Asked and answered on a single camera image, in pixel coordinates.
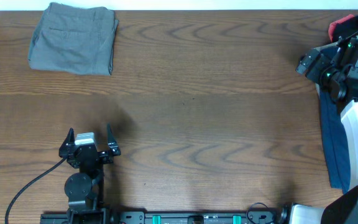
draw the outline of blue cloth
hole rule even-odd
[[[337,47],[321,51],[325,56],[332,58]],[[329,182],[332,188],[342,189],[343,193],[349,190],[351,181],[351,165],[349,148],[341,116],[328,92],[320,90],[320,120],[321,137],[323,139],[324,156],[328,168]]]

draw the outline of wooden table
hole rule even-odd
[[[0,223],[13,196],[60,160],[70,127],[106,123],[122,150],[105,166],[114,208],[246,210],[254,202],[326,206],[318,96],[295,73],[356,11],[117,11],[110,77],[31,70],[41,12],[0,12]],[[11,223],[64,212],[67,163],[27,189]]]

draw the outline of white wall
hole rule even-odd
[[[0,10],[44,10],[51,0],[0,0]],[[57,0],[114,10],[358,9],[358,0]]]

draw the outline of red cloth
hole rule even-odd
[[[328,27],[328,35],[329,35],[329,39],[331,40],[331,42],[333,41],[334,29],[336,27],[336,24],[341,24],[341,23],[345,22],[346,20],[351,19],[353,17],[354,16],[352,14],[349,14],[348,16],[343,17],[340,20],[330,23],[330,25]]]

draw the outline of gray folded cloth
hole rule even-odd
[[[50,3],[33,33],[32,69],[110,75],[118,20],[105,7],[80,9]]]

